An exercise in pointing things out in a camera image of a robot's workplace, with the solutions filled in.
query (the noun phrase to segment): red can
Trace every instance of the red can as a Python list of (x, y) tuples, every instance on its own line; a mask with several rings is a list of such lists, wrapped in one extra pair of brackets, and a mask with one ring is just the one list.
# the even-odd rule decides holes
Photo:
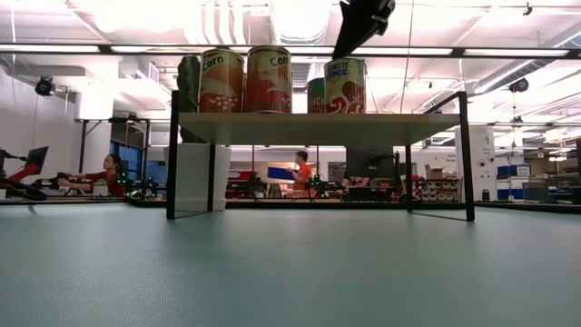
[(365, 62), (336, 59), (325, 64), (325, 111), (328, 114), (365, 114)]
[(291, 53), (282, 46), (254, 46), (248, 53), (245, 113), (285, 113), (292, 108)]
[(241, 113), (244, 59), (232, 51), (202, 53), (200, 113)]

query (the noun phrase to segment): ceiling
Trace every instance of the ceiling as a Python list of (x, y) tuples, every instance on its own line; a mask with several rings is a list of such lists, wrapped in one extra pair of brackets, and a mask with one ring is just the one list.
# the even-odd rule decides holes
[[(144, 6), (137, 0), (4, 0), (0, 1), (0, 42), (261, 45), (279, 43), (284, 33), (322, 28), (322, 37), (310, 43), (334, 45), (342, 22), (338, 0), (293, 0), (294, 7), (285, 6), (288, 2), (284, 1), (164, 0)], [(397, 0), (388, 31), (372, 37), (366, 45), (546, 47), (576, 25), (581, 32), (581, 0), (528, 2), (533, 8), (530, 15), (523, 15), (527, 10), (524, 0)], [(123, 59), (96, 55), (19, 57), (28, 64), (75, 65), (93, 73), (99, 71), (99, 64)], [(139, 61), (152, 62), (160, 69), (160, 83), (174, 89), (180, 59), (147, 56)], [(365, 61), (368, 111), (381, 113), (421, 113), (439, 94), (456, 91), (513, 62), (405, 58)], [(321, 76), (325, 59), (312, 58), (311, 62), (309, 77)], [(508, 121), (520, 114), (525, 121), (575, 120), (581, 114), (581, 94), (576, 89), (580, 82), (578, 63), (557, 61), (536, 70), (527, 76), (530, 88), (524, 93), (512, 94), (504, 88), (471, 97), (471, 121)], [(136, 100), (132, 101), (133, 109), (139, 110), (139, 103), (146, 100), (140, 100), (142, 94), (132, 94), (131, 90), (138, 87), (127, 83), (123, 87), (126, 95)], [(143, 108), (157, 109), (155, 117), (167, 115), (162, 100), (150, 100)], [(444, 110), (456, 109), (452, 104)]]

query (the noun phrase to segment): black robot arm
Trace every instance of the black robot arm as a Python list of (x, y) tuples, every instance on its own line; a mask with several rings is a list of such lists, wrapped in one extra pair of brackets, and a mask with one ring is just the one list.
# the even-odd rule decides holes
[(340, 2), (343, 24), (333, 59), (350, 55), (373, 35), (383, 35), (396, 7), (395, 0), (350, 0)]

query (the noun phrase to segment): computer monitor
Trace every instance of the computer monitor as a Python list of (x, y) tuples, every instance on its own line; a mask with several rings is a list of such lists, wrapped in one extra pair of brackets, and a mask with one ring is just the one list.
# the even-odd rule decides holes
[(393, 148), (347, 148), (347, 177), (397, 179)]
[(30, 150), (28, 156), (26, 157), (26, 166), (31, 164), (36, 165), (36, 174), (43, 171), (44, 159), (46, 159), (46, 154), (48, 153), (48, 146), (43, 146), (37, 149)]

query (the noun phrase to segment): shelf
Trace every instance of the shelf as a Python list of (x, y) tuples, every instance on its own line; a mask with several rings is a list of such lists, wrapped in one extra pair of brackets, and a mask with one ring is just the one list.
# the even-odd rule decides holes
[(406, 145), (458, 124), (457, 114), (180, 114), (182, 128), (223, 145)]

